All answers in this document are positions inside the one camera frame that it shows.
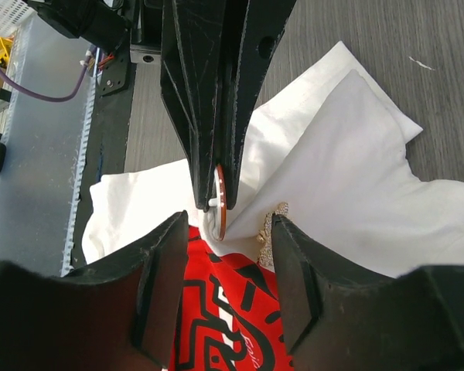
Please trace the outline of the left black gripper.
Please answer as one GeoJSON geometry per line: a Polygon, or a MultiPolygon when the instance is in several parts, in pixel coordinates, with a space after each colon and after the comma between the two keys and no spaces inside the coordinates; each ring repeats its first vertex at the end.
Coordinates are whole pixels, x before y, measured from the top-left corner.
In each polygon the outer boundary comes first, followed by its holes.
{"type": "MultiPolygon", "coordinates": [[[[162,51],[162,98],[189,163],[196,207],[207,211],[213,188],[224,2],[131,3],[131,61],[159,64],[162,51]]],[[[229,210],[237,203],[251,115],[294,6],[294,1],[227,2],[217,158],[229,210]]]]}

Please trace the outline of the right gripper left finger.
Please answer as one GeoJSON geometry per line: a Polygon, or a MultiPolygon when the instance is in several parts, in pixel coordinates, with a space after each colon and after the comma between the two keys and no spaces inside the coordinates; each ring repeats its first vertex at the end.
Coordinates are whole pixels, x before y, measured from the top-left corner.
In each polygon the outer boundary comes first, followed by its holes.
{"type": "Polygon", "coordinates": [[[0,260],[0,370],[166,369],[188,235],[187,213],[175,213],[64,277],[0,260]]]}

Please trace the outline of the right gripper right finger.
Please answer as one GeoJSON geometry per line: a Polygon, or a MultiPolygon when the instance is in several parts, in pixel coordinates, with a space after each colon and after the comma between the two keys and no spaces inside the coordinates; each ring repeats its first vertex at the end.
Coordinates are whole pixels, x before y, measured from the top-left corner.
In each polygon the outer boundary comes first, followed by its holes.
{"type": "Polygon", "coordinates": [[[285,346],[297,370],[464,370],[464,266],[370,271],[276,215],[285,346]]]}

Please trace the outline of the gold flower brooch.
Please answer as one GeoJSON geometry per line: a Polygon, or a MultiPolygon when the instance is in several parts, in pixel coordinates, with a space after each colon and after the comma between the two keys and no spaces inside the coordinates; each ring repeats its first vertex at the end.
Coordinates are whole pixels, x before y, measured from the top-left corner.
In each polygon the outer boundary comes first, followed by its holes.
{"type": "Polygon", "coordinates": [[[263,228],[258,231],[257,241],[261,244],[261,249],[258,253],[258,264],[270,271],[274,270],[274,260],[272,253],[272,217],[273,215],[288,215],[289,206],[287,203],[279,203],[273,211],[268,212],[264,218],[263,228]]]}

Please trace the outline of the orange round brooch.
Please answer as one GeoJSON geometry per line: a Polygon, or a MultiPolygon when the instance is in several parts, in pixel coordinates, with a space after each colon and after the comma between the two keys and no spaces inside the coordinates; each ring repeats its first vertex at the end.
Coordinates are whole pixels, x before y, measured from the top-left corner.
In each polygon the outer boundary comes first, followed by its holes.
{"type": "Polygon", "coordinates": [[[206,221],[208,230],[214,240],[222,241],[227,227],[227,196],[223,169],[217,165],[214,171],[214,193],[208,202],[206,221]]]}

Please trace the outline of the white printed t-shirt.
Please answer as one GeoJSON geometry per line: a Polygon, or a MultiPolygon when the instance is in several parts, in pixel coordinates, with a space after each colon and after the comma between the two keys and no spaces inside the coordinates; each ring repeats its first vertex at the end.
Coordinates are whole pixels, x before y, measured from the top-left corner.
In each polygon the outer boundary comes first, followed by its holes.
{"type": "Polygon", "coordinates": [[[397,277],[464,264],[464,182],[421,181],[405,116],[336,44],[266,104],[245,139],[237,204],[222,241],[194,203],[186,160],[105,175],[90,194],[88,263],[189,214],[189,260],[172,370],[290,370],[271,255],[271,215],[365,268],[397,277]]]}

